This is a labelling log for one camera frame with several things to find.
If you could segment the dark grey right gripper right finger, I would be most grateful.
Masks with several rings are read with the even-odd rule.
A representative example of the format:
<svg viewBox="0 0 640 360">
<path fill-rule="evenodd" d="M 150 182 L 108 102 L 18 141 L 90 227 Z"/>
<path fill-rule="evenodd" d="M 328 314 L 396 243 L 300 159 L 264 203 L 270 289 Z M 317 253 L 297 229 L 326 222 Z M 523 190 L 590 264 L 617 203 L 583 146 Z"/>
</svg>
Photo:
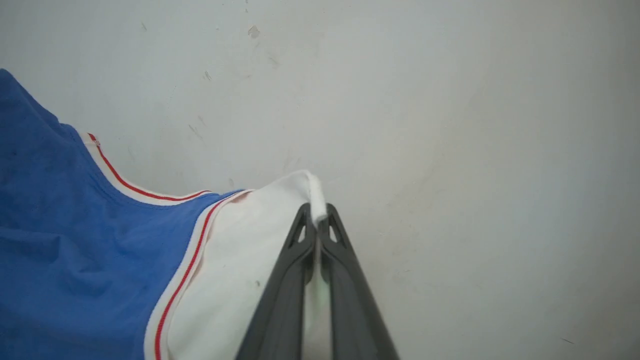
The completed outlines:
<svg viewBox="0 0 640 360">
<path fill-rule="evenodd" d="M 322 278 L 330 292 L 331 355 L 334 360 L 398 360 L 377 302 L 338 210 L 327 203 L 318 243 Z"/>
</svg>

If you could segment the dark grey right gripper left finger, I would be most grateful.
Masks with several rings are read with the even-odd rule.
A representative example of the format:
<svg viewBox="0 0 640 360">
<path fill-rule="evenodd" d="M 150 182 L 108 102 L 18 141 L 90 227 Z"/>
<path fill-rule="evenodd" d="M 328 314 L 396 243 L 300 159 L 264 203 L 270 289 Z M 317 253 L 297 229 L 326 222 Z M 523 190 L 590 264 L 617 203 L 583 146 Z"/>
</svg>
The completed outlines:
<svg viewBox="0 0 640 360">
<path fill-rule="evenodd" d="M 306 285 L 313 278 L 317 230 L 310 203 L 295 214 L 236 360 L 301 360 Z"/>
</svg>

